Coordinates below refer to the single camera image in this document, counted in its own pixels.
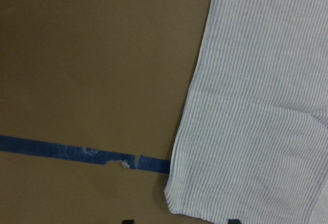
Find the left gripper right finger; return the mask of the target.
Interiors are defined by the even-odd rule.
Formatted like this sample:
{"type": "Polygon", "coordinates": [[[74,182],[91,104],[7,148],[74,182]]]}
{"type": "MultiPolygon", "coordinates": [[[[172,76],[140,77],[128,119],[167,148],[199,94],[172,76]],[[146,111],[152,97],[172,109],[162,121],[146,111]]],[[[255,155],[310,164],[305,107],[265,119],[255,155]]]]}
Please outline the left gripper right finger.
{"type": "Polygon", "coordinates": [[[238,219],[228,219],[228,224],[238,224],[238,219]]]}

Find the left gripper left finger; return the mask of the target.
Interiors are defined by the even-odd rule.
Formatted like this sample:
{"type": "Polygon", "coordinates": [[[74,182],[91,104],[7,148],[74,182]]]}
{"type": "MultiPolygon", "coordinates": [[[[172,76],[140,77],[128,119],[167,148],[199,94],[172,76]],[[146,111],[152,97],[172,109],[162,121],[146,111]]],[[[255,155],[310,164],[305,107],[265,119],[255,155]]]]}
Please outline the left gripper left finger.
{"type": "Polygon", "coordinates": [[[134,224],[134,220],[133,219],[123,220],[121,224],[134,224]]]}

